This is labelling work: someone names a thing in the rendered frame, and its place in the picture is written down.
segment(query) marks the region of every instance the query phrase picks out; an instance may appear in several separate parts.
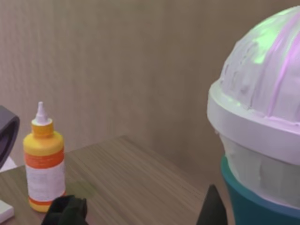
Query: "white nozzle tip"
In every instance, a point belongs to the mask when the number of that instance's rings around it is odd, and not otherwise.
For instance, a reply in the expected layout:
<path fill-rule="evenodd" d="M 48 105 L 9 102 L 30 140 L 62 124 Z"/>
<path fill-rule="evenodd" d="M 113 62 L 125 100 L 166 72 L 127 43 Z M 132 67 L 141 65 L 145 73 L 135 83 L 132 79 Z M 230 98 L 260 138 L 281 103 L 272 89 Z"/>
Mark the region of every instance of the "white nozzle tip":
<path fill-rule="evenodd" d="M 38 103 L 37 115 L 33 120 L 33 123 L 40 126 L 48 125 L 49 123 L 51 123 L 51 119 L 48 118 L 43 102 Z"/>

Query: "beige wall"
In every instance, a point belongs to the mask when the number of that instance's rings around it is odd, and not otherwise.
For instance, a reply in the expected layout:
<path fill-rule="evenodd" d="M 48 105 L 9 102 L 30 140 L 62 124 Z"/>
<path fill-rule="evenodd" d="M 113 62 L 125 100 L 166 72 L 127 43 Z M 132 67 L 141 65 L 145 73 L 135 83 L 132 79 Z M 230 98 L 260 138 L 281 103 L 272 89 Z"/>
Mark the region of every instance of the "beige wall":
<path fill-rule="evenodd" d="M 218 176 L 209 85 L 236 40 L 297 2 L 0 1 L 0 104 L 22 122 L 13 159 L 43 100 L 67 150 L 129 134 L 196 178 Z"/>

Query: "orange bottle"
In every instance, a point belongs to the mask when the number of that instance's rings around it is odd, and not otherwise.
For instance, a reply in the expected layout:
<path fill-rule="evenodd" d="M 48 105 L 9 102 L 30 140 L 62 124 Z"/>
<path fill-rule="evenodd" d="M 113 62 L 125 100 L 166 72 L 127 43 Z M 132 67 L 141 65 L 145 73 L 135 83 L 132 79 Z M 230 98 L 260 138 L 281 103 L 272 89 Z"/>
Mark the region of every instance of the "orange bottle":
<path fill-rule="evenodd" d="M 65 194 L 64 142 L 53 129 L 43 102 L 38 103 L 32 133 L 23 141 L 30 206 L 47 212 L 52 201 Z"/>

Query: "tabletop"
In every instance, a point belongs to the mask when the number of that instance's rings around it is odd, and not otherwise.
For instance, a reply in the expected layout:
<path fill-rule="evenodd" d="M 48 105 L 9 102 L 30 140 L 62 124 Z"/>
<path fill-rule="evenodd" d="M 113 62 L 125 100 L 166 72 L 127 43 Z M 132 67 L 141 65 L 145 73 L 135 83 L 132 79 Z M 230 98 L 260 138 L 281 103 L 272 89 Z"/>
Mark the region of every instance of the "tabletop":
<path fill-rule="evenodd" d="M 204 192 L 179 168 L 123 136 L 66 154 L 67 194 L 88 201 L 89 225 L 195 225 Z M 0 199 L 15 208 L 4 225 L 39 225 L 24 166 L 0 173 Z"/>

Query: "teal base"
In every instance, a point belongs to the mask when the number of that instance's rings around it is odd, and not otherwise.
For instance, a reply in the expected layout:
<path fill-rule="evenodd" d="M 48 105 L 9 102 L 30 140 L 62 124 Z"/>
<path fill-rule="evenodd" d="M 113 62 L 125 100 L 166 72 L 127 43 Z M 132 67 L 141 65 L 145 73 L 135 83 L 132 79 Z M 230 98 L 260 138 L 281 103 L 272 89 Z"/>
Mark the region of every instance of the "teal base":
<path fill-rule="evenodd" d="M 231 173 L 226 157 L 221 169 L 236 225 L 300 225 L 300 210 L 269 202 L 246 189 Z"/>

